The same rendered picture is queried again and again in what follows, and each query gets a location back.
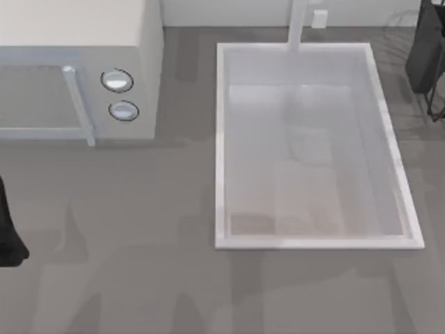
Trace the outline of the pale microwave oven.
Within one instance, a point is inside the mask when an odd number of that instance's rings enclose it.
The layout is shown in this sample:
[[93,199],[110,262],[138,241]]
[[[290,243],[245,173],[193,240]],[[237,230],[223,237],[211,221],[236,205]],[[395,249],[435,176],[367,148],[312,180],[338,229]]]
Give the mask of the pale microwave oven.
[[[84,140],[61,68],[76,69],[100,141],[150,141],[156,132],[164,36],[160,0],[0,0],[0,141]],[[133,88],[114,93],[100,77],[127,71]],[[127,100],[132,122],[108,113]]]

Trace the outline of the white sink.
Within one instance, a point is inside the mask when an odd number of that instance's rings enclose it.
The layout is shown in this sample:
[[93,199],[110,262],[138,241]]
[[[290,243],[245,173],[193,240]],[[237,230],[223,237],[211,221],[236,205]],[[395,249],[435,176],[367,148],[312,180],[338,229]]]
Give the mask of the white sink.
[[369,43],[220,43],[217,249],[420,250]]

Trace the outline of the tall white tap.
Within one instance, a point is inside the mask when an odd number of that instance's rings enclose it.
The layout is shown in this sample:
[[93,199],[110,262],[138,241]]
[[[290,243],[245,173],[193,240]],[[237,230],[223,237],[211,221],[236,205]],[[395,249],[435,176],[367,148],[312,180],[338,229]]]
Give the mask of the tall white tap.
[[301,43],[301,35],[309,0],[291,0],[287,49],[289,53],[297,53]]

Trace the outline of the small silver microwave knob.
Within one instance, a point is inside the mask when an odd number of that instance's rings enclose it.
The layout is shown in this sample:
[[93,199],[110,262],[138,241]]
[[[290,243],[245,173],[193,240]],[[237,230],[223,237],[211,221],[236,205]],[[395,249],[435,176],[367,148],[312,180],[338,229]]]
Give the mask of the small silver microwave knob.
[[139,116],[140,111],[133,102],[121,100],[110,104],[108,113],[117,121],[132,122]]

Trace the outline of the white wall socket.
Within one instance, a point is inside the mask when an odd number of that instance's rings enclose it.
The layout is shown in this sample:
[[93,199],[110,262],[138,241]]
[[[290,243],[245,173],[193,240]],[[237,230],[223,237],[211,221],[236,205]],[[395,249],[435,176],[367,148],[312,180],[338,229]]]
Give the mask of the white wall socket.
[[327,10],[315,10],[313,13],[311,27],[313,29],[325,29],[327,26],[327,19]]

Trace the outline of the large silver microwave knob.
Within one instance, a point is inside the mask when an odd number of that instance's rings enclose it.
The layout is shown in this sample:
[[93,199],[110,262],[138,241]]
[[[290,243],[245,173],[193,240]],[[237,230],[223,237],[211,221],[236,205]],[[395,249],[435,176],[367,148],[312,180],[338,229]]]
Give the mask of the large silver microwave knob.
[[100,81],[105,89],[114,93],[127,92],[134,86],[134,78],[127,71],[118,68],[103,72]]

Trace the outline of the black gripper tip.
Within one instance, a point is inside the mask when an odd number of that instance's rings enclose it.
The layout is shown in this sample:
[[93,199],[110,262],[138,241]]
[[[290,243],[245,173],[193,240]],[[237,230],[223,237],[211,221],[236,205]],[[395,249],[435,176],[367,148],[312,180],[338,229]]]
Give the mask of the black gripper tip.
[[0,176],[0,268],[18,267],[30,256],[10,215],[6,189]]

